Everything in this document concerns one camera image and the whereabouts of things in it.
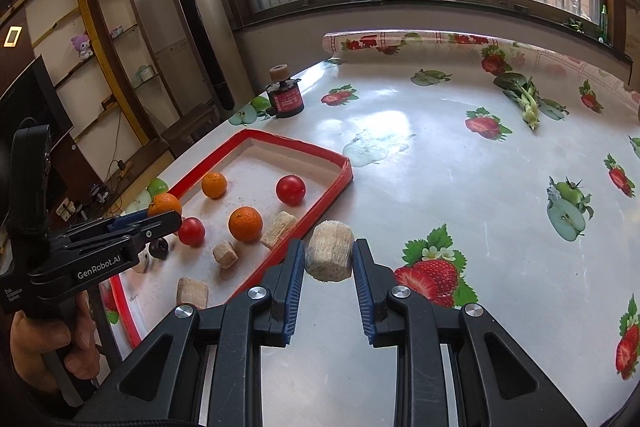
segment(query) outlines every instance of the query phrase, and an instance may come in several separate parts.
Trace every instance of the red tray rim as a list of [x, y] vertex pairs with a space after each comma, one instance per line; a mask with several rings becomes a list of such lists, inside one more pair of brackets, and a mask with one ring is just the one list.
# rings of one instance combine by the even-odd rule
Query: red tray rim
[[[322, 158], [340, 167], [340, 173], [334, 183], [324, 192], [324, 194], [322, 194], [322, 196], [320, 196], [318, 201], [316, 201], [316, 203], [306, 211], [305, 215], [298, 220], [295, 227], [293, 227], [289, 233], [289, 236], [283, 238], [283, 240], [276, 245], [276, 248], [271, 251], [270, 256], [268, 256], [263, 263], [255, 269], [254, 273], [251, 274], [251, 276], [249, 276], [249, 278], [244, 281], [244, 283], [242, 283], [229, 298], [233, 298], [242, 290], [250, 288], [260, 282], [264, 271], [268, 267], [273, 266], [284, 259], [284, 256], [287, 253], [287, 243], [289, 242], [289, 239], [302, 239], [302, 237], [311, 230], [314, 223], [320, 219], [322, 214], [324, 214], [325, 211], [328, 210], [329, 206], [331, 206], [331, 204], [338, 198], [345, 187], [353, 180], [351, 161], [342, 154], [338, 154], [337, 152], [330, 151], [329, 149], [325, 149], [308, 142], [271, 134], [258, 129], [242, 129], [227, 139], [222, 145], [220, 145], [220, 147], [215, 149], [211, 154], [209, 154], [209, 156], [204, 158], [204, 160], [191, 169], [191, 171], [178, 181], [177, 184], [169, 190], [169, 192], [177, 198], [181, 198], [188, 190], [190, 190], [191, 187], [193, 187], [193, 185], [195, 185], [207, 172], [209, 172], [214, 165], [222, 161], [229, 153], [231, 153], [231, 151], [248, 139], [286, 147], [311, 156]], [[122, 324], [126, 335], [129, 338], [129, 343], [133, 348], [138, 347], [142, 338], [140, 337], [136, 323], [131, 315], [129, 303], [124, 294], [122, 281], [120, 280], [120, 274], [111, 277], [110, 282], [113, 297], [116, 302], [116, 308], [118, 309], [118, 314], [122, 319]]]

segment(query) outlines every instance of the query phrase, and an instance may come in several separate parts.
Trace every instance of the window sill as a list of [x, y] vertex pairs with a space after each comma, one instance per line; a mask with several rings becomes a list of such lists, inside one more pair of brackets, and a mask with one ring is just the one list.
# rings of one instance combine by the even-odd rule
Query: window sill
[[345, 10], [345, 9], [353, 9], [353, 8], [361, 8], [361, 7], [375, 7], [375, 6], [446, 6], [446, 7], [455, 7], [457, 9], [468, 9], [474, 11], [480, 11], [485, 13], [498, 14], [503, 16], [512, 17], [515, 19], [523, 20], [527, 23], [535, 23], [539, 26], [545, 26], [551, 30], [564, 33], [565, 35], [578, 39], [585, 44], [590, 46], [594, 46], [601, 52], [605, 52], [609, 54], [611, 57], [616, 60], [622, 62], [626, 66], [631, 67], [633, 60], [631, 57], [626, 55], [623, 52], [620, 52], [613, 47], [603, 44], [597, 39], [583, 33], [578, 33], [564, 26], [562, 24], [543, 19], [541, 17], [518, 12], [516, 10], [511, 10], [507, 8], [502, 8], [498, 6], [491, 6], [487, 4], [477, 4], [473, 2], [466, 1], [455, 1], [455, 0], [359, 0], [359, 1], [351, 1], [351, 2], [343, 2], [338, 4], [331, 4], [325, 6], [313, 6], [313, 7], [305, 7], [303, 9], [296, 10], [295, 12], [290, 12], [287, 14], [276, 15], [273, 17], [265, 18], [263, 20], [249, 23], [247, 25], [241, 26], [239, 28], [234, 29], [234, 32], [243, 32], [248, 29], [257, 28], [263, 25], [267, 25], [274, 22], [280, 22], [285, 20], [290, 20], [299, 16], [310, 15], [310, 14], [318, 14], [322, 12], [331, 12], [337, 10]]

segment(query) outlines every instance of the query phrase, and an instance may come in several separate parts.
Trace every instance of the human hand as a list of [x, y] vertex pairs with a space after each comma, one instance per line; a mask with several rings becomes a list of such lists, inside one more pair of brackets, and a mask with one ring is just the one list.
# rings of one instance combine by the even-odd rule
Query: human hand
[[95, 378], [100, 371], [100, 355], [95, 347], [95, 323], [89, 313], [86, 292], [76, 296], [76, 329], [71, 336], [66, 324], [59, 320], [30, 319], [19, 311], [14, 315], [11, 326], [11, 356], [20, 378], [31, 387], [46, 393], [58, 389], [58, 383], [47, 369], [42, 359], [44, 353], [50, 353], [60, 347], [73, 347], [65, 357], [65, 366], [81, 380]]

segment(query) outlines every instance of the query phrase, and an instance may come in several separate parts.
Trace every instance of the television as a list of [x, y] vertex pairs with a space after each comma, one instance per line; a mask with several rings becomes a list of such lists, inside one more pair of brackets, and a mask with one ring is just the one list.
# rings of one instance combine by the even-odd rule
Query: television
[[49, 124], [55, 147], [69, 133], [71, 123], [42, 60], [36, 58], [0, 95], [0, 223], [9, 211], [9, 174], [14, 134], [25, 118]]

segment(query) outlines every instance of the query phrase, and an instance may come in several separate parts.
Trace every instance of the dark purple fruit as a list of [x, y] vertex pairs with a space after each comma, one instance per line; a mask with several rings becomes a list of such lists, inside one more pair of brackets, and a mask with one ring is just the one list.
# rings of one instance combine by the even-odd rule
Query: dark purple fruit
[[164, 261], [169, 255], [169, 243], [164, 237], [151, 241], [149, 243], [149, 254], [151, 257]]

